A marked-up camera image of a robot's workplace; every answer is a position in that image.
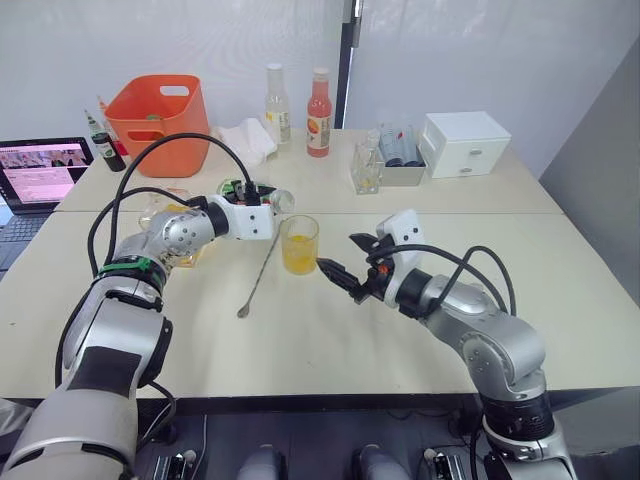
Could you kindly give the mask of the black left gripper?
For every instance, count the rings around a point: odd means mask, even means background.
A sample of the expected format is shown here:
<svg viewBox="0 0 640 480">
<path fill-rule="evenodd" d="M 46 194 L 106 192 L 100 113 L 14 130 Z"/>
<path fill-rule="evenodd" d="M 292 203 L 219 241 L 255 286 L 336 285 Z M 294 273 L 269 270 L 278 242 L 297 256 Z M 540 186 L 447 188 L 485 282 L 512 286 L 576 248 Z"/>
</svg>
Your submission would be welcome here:
<svg viewBox="0 0 640 480">
<path fill-rule="evenodd" d="M 235 203 L 242 205 L 259 205 L 271 203 L 271 194 L 276 191 L 275 187 L 259 186 L 253 182 L 244 184 L 237 183 L 234 187 Z"/>
</svg>

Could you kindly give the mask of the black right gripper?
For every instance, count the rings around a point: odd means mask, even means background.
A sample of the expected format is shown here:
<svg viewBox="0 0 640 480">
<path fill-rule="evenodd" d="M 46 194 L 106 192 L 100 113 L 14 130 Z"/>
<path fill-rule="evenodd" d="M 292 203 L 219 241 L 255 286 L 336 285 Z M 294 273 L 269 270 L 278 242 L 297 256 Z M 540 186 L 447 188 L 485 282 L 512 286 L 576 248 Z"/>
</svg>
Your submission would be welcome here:
<svg viewBox="0 0 640 480">
<path fill-rule="evenodd" d="M 354 233 L 349 238 L 367 255 L 394 245 L 392 240 L 387 240 L 387 235 L 377 238 L 369 233 Z M 386 256 L 372 261 L 367 260 L 367 263 L 369 264 L 367 278 L 361 284 L 358 278 L 349 273 L 342 264 L 328 258 L 318 258 L 316 260 L 318 268 L 325 277 L 332 284 L 346 291 L 357 304 L 361 304 L 369 297 L 383 302 L 388 284 L 395 270 L 394 260 L 391 256 Z"/>
</svg>

